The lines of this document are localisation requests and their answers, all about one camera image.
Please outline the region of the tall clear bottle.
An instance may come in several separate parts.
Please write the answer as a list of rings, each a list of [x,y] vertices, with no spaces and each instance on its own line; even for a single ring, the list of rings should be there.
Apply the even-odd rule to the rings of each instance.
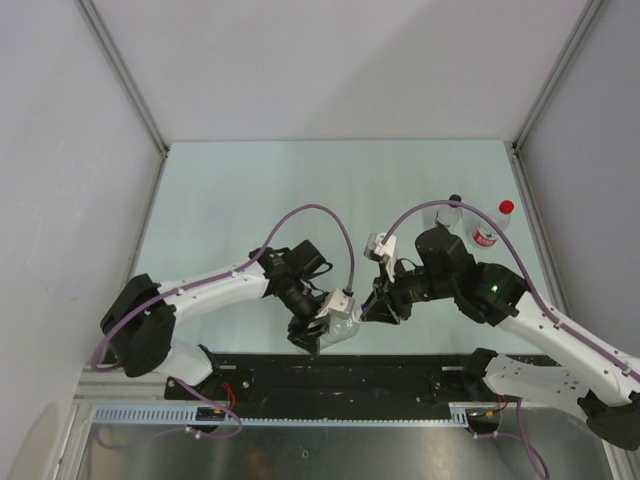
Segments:
[[[320,336],[319,349],[324,351],[355,337],[360,330],[360,313],[359,309],[354,310],[346,319],[332,316],[326,331]]]

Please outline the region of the short clear bottle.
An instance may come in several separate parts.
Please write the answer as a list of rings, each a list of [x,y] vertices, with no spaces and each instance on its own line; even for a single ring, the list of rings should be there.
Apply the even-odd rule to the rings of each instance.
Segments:
[[[461,218],[462,209],[459,204],[457,208],[453,208],[450,203],[448,203],[438,208],[435,217],[435,226],[443,227],[449,232],[453,232]]]

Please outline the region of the clear bottle red label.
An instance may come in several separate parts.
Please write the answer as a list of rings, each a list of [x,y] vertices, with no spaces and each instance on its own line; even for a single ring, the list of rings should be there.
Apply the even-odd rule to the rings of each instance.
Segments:
[[[480,248],[494,246],[500,240],[496,227],[505,231],[510,224],[513,212],[510,215],[504,215],[499,211],[498,206],[496,210],[488,214],[488,220],[481,217],[472,231],[472,242]]]

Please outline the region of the black bottle cap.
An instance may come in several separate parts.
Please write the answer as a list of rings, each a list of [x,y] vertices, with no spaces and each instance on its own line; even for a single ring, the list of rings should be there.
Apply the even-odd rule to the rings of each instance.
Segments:
[[[453,208],[457,208],[458,204],[462,202],[462,198],[458,194],[452,194],[449,197],[449,203]]]

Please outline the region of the red bottle cap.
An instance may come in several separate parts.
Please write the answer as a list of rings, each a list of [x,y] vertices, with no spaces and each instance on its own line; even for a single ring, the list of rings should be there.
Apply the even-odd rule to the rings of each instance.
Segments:
[[[515,209],[515,205],[510,200],[504,200],[499,205],[499,211],[504,215],[510,215]]]

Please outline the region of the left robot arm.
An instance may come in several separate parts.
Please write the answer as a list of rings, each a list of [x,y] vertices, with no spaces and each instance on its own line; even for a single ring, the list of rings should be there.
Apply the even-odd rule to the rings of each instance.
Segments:
[[[255,249],[239,264],[191,279],[155,282],[140,274],[125,285],[100,329],[127,377],[159,373],[178,378],[197,398],[207,400],[221,387],[213,353],[178,339],[176,328],[232,304],[275,297],[292,315],[288,340],[317,356],[329,318],[320,313],[327,295],[312,282],[332,268],[304,240],[294,248]]]

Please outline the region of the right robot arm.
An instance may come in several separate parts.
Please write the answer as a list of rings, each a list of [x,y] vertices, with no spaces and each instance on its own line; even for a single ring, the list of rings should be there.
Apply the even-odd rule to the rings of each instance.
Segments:
[[[365,255],[378,263],[380,274],[362,306],[362,321],[398,325],[416,303],[451,299],[467,318],[518,336],[556,363],[531,366],[478,349],[461,376],[469,399],[484,401],[493,393],[519,397],[584,421],[616,447],[638,449],[638,358],[581,327],[510,269],[476,261],[442,227],[421,233],[415,249],[421,263],[407,270],[396,257],[394,236],[369,237]]]

